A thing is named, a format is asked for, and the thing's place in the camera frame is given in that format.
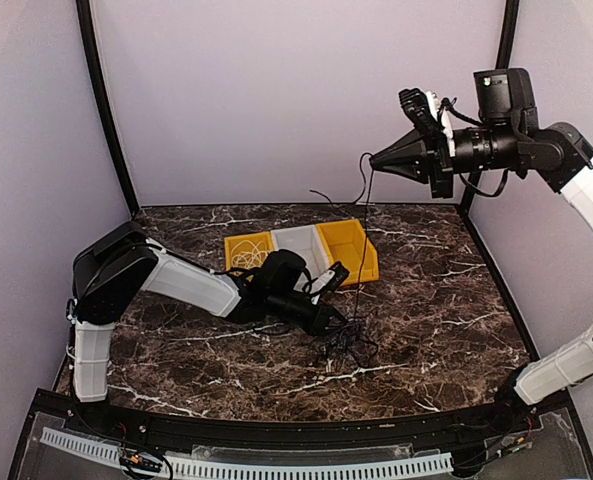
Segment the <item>yellow bin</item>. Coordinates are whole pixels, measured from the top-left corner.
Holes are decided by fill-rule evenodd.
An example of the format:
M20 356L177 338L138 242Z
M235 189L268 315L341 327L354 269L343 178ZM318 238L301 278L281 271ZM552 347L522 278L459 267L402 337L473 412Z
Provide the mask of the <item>yellow bin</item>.
M349 271L342 286L380 279L378 254L358 219L316 224L331 264L340 261Z
M269 232L259 232L224 238L226 269L261 267L275 250Z

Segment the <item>white bin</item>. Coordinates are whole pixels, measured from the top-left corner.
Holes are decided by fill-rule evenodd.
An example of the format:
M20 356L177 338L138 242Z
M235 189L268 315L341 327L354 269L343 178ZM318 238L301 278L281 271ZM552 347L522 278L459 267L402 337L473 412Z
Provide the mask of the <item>white bin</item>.
M312 278L323 274L330 266L327 252L315 225L270 231L276 250L289 250L301 256Z

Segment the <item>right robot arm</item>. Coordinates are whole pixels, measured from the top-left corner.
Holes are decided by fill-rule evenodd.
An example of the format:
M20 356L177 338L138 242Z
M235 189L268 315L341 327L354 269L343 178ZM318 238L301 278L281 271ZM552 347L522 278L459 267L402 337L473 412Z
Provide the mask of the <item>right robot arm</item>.
M399 92L413 128L373 155L373 170L429 186L434 198L449 198L456 178L499 170L525 178L536 172L593 232L593 146L566 122L542 128L529 73L523 68L474 75L478 119L464 129L451 124L453 101L418 88ZM593 323L546 357L515 370L495 395L486 424L510 432L525 411L545 398L593 377Z

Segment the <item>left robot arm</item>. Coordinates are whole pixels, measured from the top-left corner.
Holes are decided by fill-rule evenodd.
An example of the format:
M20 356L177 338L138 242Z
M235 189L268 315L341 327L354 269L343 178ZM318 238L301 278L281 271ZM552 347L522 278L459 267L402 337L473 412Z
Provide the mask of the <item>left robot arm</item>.
M305 259L286 249L269 253L258 267L215 271L170 251L129 221L80 252L72 270L66 307L72 325L70 385L82 402L79 421L96 436L110 435L117 427L116 412L102 402L108 392L112 332L140 291L235 324L274 316L314 337L333 335L348 322L322 299L341 286L348 270L335 262L313 277Z

